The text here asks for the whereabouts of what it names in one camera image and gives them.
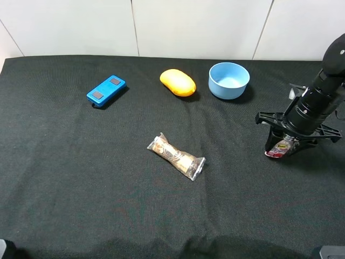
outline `blue mobile phone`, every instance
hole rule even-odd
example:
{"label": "blue mobile phone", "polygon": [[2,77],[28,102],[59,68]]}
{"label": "blue mobile phone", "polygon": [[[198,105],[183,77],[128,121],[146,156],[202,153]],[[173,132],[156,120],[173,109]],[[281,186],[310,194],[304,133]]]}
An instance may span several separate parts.
{"label": "blue mobile phone", "polygon": [[103,83],[89,91],[86,97],[96,106],[102,107],[107,101],[109,101],[125,87],[126,82],[124,80],[116,76],[111,76]]}

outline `yellow toy mango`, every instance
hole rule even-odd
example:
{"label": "yellow toy mango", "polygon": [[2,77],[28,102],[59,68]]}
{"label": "yellow toy mango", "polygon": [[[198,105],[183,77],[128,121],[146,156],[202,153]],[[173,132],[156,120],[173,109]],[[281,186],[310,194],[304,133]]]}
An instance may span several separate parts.
{"label": "yellow toy mango", "polygon": [[160,81],[176,96],[190,96],[196,91],[196,85],[189,76],[177,69],[164,71]]}

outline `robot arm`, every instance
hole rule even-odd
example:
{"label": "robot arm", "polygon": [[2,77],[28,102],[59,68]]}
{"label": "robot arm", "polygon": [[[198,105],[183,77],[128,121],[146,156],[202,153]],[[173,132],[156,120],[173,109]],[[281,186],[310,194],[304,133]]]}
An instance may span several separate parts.
{"label": "robot arm", "polygon": [[337,142],[340,132],[322,123],[345,100],[344,82],[345,34],[327,49],[322,69],[311,85],[294,87],[297,94],[284,113],[257,114],[257,124],[271,126],[265,154],[280,158],[314,147],[319,139]]}

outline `plastic wrapper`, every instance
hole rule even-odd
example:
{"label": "plastic wrapper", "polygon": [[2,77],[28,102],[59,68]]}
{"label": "plastic wrapper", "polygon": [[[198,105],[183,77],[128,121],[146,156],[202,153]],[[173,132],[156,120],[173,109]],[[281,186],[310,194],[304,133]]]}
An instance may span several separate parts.
{"label": "plastic wrapper", "polygon": [[159,137],[155,137],[147,149],[154,151],[162,158],[168,160],[176,169],[192,181],[200,174],[205,163],[205,158],[196,158],[169,144],[163,133]]}

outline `black tablecloth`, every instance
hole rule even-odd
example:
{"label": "black tablecloth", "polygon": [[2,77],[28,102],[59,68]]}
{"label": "black tablecloth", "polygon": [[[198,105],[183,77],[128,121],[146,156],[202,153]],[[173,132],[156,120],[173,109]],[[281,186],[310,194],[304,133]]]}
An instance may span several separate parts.
{"label": "black tablecloth", "polygon": [[[59,56],[7,59],[0,76],[0,238],[32,258],[307,258],[345,245],[345,144],[325,140],[264,156],[259,111],[283,111],[287,83],[320,62],[238,61],[251,80],[215,98],[218,60]],[[197,92],[174,96],[166,69]],[[128,85],[105,110],[86,93],[110,75]],[[345,124],[331,115],[327,124]],[[146,149],[163,132],[206,165],[195,182]]]}

